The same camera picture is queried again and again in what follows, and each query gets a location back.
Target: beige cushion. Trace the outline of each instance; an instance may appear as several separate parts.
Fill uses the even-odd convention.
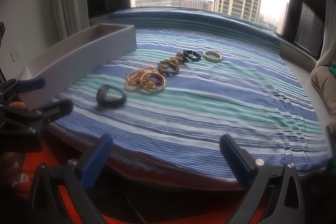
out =
[[[331,119],[330,125],[334,130],[336,129],[336,78],[327,67],[319,66],[312,70],[310,79],[313,87],[327,105]]]

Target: blue clamp pad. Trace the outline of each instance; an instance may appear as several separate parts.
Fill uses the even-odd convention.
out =
[[[251,187],[254,170],[253,158],[246,150],[236,145],[228,134],[220,138],[219,148],[239,185],[244,188]]]
[[[96,182],[98,175],[111,154],[112,147],[112,136],[104,134],[97,144],[79,158],[76,171],[84,190],[92,187]]]
[[[19,93],[25,93],[33,90],[40,90],[45,86],[45,79],[42,77],[25,80],[18,84],[16,91]]]

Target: dark green bangle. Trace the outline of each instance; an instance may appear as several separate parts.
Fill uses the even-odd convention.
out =
[[[112,97],[107,97],[107,92],[109,89],[116,90],[122,94],[122,97],[119,99],[114,99]],[[101,106],[109,106],[109,107],[118,107],[125,104],[127,99],[126,93],[123,92],[121,89],[116,88],[112,85],[102,85],[98,91],[96,96],[96,101],[98,105]]]

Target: hand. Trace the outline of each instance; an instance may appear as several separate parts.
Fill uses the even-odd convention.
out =
[[[16,109],[26,109],[24,103],[15,102],[10,105]],[[21,173],[21,166],[17,160],[18,153],[6,152],[0,155],[0,184],[12,185]]]

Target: black bead bracelet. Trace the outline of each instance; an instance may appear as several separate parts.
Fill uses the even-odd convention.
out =
[[[198,62],[201,59],[201,55],[192,50],[184,50],[183,55],[191,61]]]

